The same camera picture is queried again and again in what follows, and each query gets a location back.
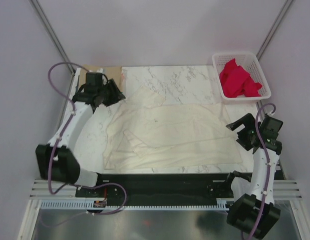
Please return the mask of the white plastic laundry basket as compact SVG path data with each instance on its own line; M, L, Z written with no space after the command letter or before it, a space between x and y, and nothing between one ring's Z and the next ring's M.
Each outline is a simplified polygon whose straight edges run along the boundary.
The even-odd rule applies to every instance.
M224 69L226 63L232 59L235 59L236 64L242 66L250 74L255 83L260 83L262 85L262 88L258 91L261 96L245 97L241 95L236 98L228 98L224 95L219 75ZM249 51L215 53L212 55L212 63L215 76L217 77L217 84L220 90L221 99L224 104L250 104L271 97L271 90L268 86L259 61L254 53Z

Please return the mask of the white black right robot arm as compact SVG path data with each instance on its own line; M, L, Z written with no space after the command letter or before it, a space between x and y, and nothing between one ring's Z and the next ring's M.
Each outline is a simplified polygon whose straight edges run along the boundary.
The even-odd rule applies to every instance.
M249 238L263 239L277 223L280 210L274 205L273 182L276 166L282 151L282 143L277 140L283 122L265 116L262 122L250 113L226 127L237 133L237 142L245 149L253 151L253 173L246 178L239 172L232 172L224 184L225 193L234 197L229 209L227 223Z

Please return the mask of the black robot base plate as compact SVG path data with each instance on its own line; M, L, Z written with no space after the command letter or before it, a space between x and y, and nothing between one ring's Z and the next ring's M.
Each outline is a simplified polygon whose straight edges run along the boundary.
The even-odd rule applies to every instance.
M76 197L105 197L114 205L209 205L230 199L226 173L100 174L99 189L81 188Z

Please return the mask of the cream white t shirt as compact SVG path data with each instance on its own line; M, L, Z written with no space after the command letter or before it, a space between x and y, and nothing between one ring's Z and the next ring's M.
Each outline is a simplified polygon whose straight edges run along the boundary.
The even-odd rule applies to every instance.
M223 104L165 104L142 86L107 127L106 169L132 170L240 163Z

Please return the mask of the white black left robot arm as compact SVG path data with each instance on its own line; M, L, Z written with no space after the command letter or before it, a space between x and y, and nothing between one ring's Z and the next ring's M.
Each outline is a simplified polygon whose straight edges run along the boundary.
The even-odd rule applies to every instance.
M97 173L82 168L73 152L83 127L96 109L100 105L108 107L124 99L125 96L112 78L107 78L102 72L87 72L86 82L70 100L72 111L68 119L63 121L47 144L40 144L36 148L41 178L50 182L86 186L92 196L102 195L105 188L97 180Z

